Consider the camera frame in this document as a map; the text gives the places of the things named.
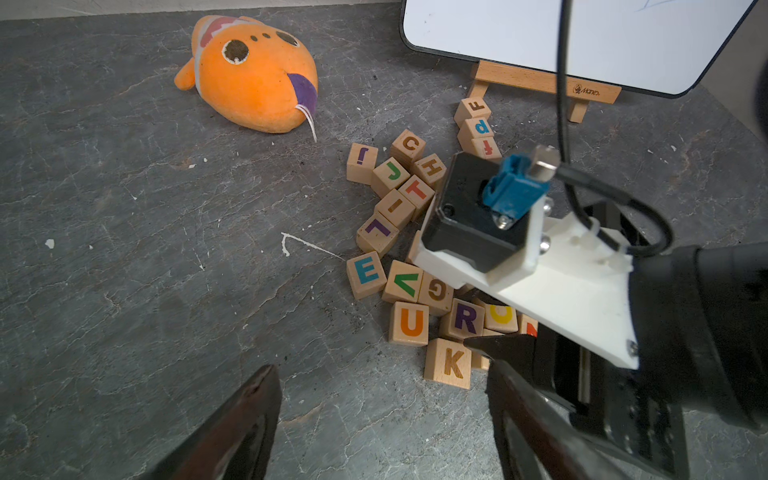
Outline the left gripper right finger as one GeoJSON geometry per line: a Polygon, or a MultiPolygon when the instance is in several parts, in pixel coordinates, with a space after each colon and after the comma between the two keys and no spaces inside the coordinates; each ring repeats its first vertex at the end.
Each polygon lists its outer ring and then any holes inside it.
{"type": "Polygon", "coordinates": [[[625,479],[509,364],[490,365],[486,393],[505,479],[625,479]]]}

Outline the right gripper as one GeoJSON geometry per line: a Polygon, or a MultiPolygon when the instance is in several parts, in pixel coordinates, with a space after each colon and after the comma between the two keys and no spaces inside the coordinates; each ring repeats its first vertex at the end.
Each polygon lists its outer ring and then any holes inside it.
{"type": "Polygon", "coordinates": [[[690,476],[679,405],[558,333],[472,337],[465,346],[521,375],[575,432],[607,460],[665,479],[690,476]]]}

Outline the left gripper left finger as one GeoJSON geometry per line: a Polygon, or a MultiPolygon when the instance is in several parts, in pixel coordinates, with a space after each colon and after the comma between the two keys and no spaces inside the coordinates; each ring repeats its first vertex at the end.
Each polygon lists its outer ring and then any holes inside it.
{"type": "Polygon", "coordinates": [[[142,479],[262,479],[282,402],[278,369],[262,366],[142,479]]]}

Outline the wooden block purple R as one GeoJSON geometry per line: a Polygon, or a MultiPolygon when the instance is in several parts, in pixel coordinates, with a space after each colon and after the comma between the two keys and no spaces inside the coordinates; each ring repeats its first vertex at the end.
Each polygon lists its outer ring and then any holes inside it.
{"type": "Polygon", "coordinates": [[[451,310],[441,317],[439,335],[462,342],[483,334],[485,310],[460,299],[452,300],[451,310]]]}

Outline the wooden block teal E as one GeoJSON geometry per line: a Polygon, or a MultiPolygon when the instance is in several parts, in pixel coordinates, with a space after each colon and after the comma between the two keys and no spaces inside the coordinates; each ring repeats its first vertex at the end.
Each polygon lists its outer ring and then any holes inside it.
{"type": "Polygon", "coordinates": [[[387,277],[379,254],[368,252],[346,262],[347,277],[356,300],[384,290],[387,277]]]}

